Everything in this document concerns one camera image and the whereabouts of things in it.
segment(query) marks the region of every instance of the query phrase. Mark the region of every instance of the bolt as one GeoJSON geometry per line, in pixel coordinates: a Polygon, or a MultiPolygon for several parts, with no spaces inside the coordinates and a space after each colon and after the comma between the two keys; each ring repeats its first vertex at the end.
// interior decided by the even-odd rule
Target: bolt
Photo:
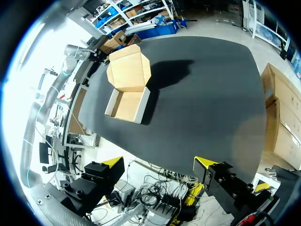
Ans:
{"type": "Polygon", "coordinates": [[[64,184],[64,188],[65,188],[66,191],[70,191],[71,190],[71,186],[70,186],[69,183],[65,183],[64,184]]]}
{"type": "Polygon", "coordinates": [[[236,199],[237,196],[238,196],[238,192],[233,192],[232,197],[233,197],[234,199],[236,199]]]}
{"type": "Polygon", "coordinates": [[[42,204],[43,204],[43,200],[38,199],[37,204],[38,204],[38,205],[42,205],[42,204]]]}
{"type": "Polygon", "coordinates": [[[252,191],[253,190],[253,184],[247,184],[247,189],[248,191],[252,191]]]}
{"type": "Polygon", "coordinates": [[[219,182],[219,183],[222,183],[224,180],[225,180],[225,178],[224,178],[224,177],[221,177],[221,178],[218,179],[218,182],[219,182]]]}
{"type": "Polygon", "coordinates": [[[236,173],[231,173],[231,174],[230,174],[230,178],[231,178],[231,179],[235,179],[235,178],[236,178],[236,173]]]}
{"type": "Polygon", "coordinates": [[[81,197],[83,197],[83,196],[85,195],[85,193],[83,192],[83,190],[77,190],[77,191],[75,192],[75,194],[77,194],[77,196],[78,196],[79,198],[81,198],[81,197]]]}

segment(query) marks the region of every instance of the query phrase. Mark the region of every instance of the screw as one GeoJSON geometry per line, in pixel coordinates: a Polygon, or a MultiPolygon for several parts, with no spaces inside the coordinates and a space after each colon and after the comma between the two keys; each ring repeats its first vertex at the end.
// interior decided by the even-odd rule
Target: screw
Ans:
{"type": "Polygon", "coordinates": [[[230,177],[231,177],[231,179],[236,178],[236,173],[231,173],[231,174],[230,174],[230,177]]]}
{"type": "Polygon", "coordinates": [[[237,196],[238,196],[238,193],[237,193],[237,192],[233,192],[232,197],[233,197],[234,199],[236,199],[237,196]]]}
{"type": "Polygon", "coordinates": [[[247,184],[247,189],[248,189],[248,191],[252,191],[253,190],[253,184],[247,184]]]}
{"type": "Polygon", "coordinates": [[[81,197],[83,197],[83,196],[85,195],[85,193],[83,192],[83,190],[77,190],[77,191],[75,192],[75,194],[77,194],[77,196],[78,196],[79,198],[81,198],[81,197]]]}
{"type": "Polygon", "coordinates": [[[221,178],[218,179],[218,182],[219,182],[219,183],[222,183],[224,180],[225,180],[225,178],[224,178],[224,177],[221,177],[221,178]]]}
{"type": "Polygon", "coordinates": [[[38,199],[37,204],[38,204],[38,205],[42,205],[42,204],[43,204],[43,200],[38,199]]]}

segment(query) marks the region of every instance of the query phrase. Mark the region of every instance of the open cardboard box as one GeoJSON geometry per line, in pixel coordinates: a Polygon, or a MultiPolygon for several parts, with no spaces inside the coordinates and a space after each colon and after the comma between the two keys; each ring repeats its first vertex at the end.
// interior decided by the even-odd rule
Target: open cardboard box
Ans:
{"type": "Polygon", "coordinates": [[[141,123],[150,95],[150,61],[136,44],[109,55],[108,81],[115,87],[104,115],[141,123]]]}

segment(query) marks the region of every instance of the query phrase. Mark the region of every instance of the stacked cardboard box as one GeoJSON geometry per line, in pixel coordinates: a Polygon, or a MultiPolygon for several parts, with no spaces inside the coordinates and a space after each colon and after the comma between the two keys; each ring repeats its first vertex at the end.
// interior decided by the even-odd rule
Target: stacked cardboard box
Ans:
{"type": "Polygon", "coordinates": [[[301,93],[271,64],[261,79],[267,114],[265,149],[301,170],[301,93]]]}
{"type": "Polygon", "coordinates": [[[124,34],[123,31],[116,33],[111,39],[107,40],[101,47],[100,50],[105,54],[109,54],[111,50],[115,49],[116,47],[126,45],[127,36],[124,34]]]}

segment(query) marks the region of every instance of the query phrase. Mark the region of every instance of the white floor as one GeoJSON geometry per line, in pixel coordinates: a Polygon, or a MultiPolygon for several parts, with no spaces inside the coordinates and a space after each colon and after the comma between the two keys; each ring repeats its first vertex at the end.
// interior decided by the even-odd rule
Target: white floor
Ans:
{"type": "MultiPolygon", "coordinates": [[[[196,19],[198,19],[197,22],[188,23],[188,29],[182,28],[175,35],[160,36],[158,38],[168,38],[172,36],[202,36],[228,40],[245,45],[250,49],[251,53],[253,54],[253,57],[256,61],[260,73],[262,73],[268,62],[272,63],[279,70],[281,70],[301,92],[301,82],[294,74],[291,63],[288,60],[283,60],[280,57],[279,51],[277,49],[275,49],[274,47],[272,47],[271,45],[259,38],[252,39],[250,33],[244,32],[238,27],[234,27],[229,24],[216,23],[212,16],[203,17],[201,19],[198,16],[196,16],[196,19]]],[[[83,168],[86,164],[90,163],[91,161],[100,162],[118,156],[124,156],[126,167],[128,163],[132,160],[144,162],[143,160],[137,159],[132,154],[105,140],[104,138],[100,139],[98,147],[94,149],[85,149],[81,152],[81,155],[81,168],[83,168]]],[[[191,226],[230,225],[231,216],[224,215],[224,212],[218,204],[218,202],[216,200],[211,199],[214,198],[209,197],[201,200],[201,207],[199,208],[197,216],[200,217],[198,221],[193,221],[191,223],[184,224],[191,226]]],[[[105,211],[99,210],[99,213],[95,213],[95,220],[101,219],[104,216],[104,214],[105,211]]],[[[104,223],[113,217],[113,215],[108,214],[103,220],[99,222],[104,223]]]]}

